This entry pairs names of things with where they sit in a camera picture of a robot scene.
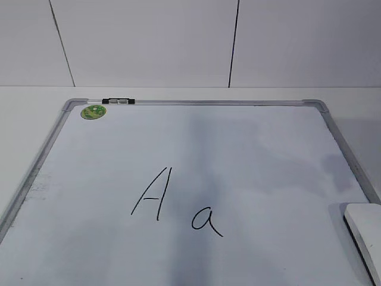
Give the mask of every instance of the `black marker writing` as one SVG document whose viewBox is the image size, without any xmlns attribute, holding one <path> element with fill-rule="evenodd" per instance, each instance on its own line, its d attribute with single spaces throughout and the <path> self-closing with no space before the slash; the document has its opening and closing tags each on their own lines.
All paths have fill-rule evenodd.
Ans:
<svg viewBox="0 0 381 286">
<path fill-rule="evenodd" d="M 205 210 L 209 210 L 209 216 L 208 216 L 208 219 L 204 222 L 203 225 L 201 225 L 200 227 L 196 227 L 196 226 L 194 225 L 196 217 L 197 217 L 200 213 L 202 213 L 203 211 L 205 211 Z M 207 225 L 207 223 L 209 222 L 210 227 L 213 228 L 213 230 L 216 232 L 216 234 L 218 234 L 218 235 L 221 236 L 221 237 L 224 237 L 224 236 L 223 236 L 221 233 L 219 233 L 218 230 L 216 230 L 216 228 L 213 226 L 213 224 L 212 224 L 212 213 L 213 213 L 213 211 L 211 210 L 211 207 L 204 207 L 202 210 L 200 210 L 200 211 L 193 217 L 193 219 L 192 219 L 192 227 L 193 227 L 193 229 L 201 229 L 201 228 L 203 228 L 205 225 Z"/>
<path fill-rule="evenodd" d="M 163 199 L 164 199 L 165 193 L 167 192 L 167 188 L 168 188 L 168 184 L 169 184 L 169 177 L 171 176 L 171 172 L 172 172 L 172 168 L 169 168 L 167 183 L 165 184 L 164 193 L 163 193 L 163 196 L 161 197 L 161 200 L 160 200 L 159 209 L 157 210 L 157 216 L 156 216 L 156 220 L 157 221 L 159 221 L 159 214 L 160 214 L 160 210 L 161 210 L 161 205 L 163 203 Z"/>
<path fill-rule="evenodd" d="M 152 186 L 152 184 L 161 176 L 161 174 L 164 173 L 165 170 L 167 170 L 168 168 L 165 167 L 160 173 L 159 175 L 157 175 L 155 177 L 155 179 L 148 185 L 147 189 L 145 189 L 145 191 L 143 192 L 143 194 L 141 195 L 141 197 L 138 199 L 138 202 L 136 202 L 135 206 L 133 207 L 132 209 L 132 212 L 131 212 L 131 215 L 133 215 L 134 211 L 136 210 L 138 204 L 143 200 L 158 200 L 159 198 L 152 198 L 152 197 L 146 197 L 144 198 L 144 195 L 147 193 L 148 189 Z M 159 220 L 159 215 L 160 215 L 160 210 L 161 210 L 161 205 L 163 204 L 163 200 L 164 200 L 164 196 L 167 192 L 167 188 L 168 188 L 168 184 L 169 184 L 169 177 L 171 176 L 171 172 L 172 172 L 172 168 L 169 169 L 169 173 L 168 173 L 168 178 L 167 178 L 167 183 L 165 184 L 165 189 L 164 189 L 164 192 L 163 192 L 163 195 L 161 196 L 161 200 L 160 200 L 160 205 L 159 205 L 159 208 L 157 210 L 157 215 L 156 215 L 156 220 Z"/>
</svg>

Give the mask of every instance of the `whiteboard surface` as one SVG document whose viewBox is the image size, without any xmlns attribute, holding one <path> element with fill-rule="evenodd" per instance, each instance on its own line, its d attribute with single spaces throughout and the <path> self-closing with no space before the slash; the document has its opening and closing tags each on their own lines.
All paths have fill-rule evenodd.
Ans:
<svg viewBox="0 0 381 286">
<path fill-rule="evenodd" d="M 342 220 L 367 200 L 315 108 L 82 108 L 0 245 L 2 285 L 371 285 Z M 159 221 L 160 200 L 131 216 L 165 167 Z M 192 228 L 204 207 L 223 237 Z"/>
</svg>

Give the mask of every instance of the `round sticker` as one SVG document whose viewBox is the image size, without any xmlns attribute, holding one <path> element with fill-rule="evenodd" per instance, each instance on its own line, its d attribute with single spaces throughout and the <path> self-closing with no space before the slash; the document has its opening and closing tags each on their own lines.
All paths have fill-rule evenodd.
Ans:
<svg viewBox="0 0 381 286">
<path fill-rule="evenodd" d="M 84 108 L 81 112 L 81 116 L 84 119 L 93 120 L 101 118 L 106 114 L 106 108 L 101 105 L 90 105 Z"/>
</svg>

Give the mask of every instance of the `whiteboard eraser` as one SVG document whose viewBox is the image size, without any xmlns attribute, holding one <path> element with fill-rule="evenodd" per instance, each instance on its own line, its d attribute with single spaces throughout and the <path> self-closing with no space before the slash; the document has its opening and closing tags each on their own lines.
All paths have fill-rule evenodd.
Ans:
<svg viewBox="0 0 381 286">
<path fill-rule="evenodd" d="M 381 286 L 381 205 L 349 204 L 344 219 L 376 286 Z"/>
</svg>

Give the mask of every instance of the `table surface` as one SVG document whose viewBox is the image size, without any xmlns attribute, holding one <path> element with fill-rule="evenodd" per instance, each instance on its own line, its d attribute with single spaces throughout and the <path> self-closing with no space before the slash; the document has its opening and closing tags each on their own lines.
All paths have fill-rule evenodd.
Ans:
<svg viewBox="0 0 381 286">
<path fill-rule="evenodd" d="M 381 196 L 381 88 L 0 87 L 0 214 L 18 190 L 70 98 L 323 100 Z"/>
</svg>

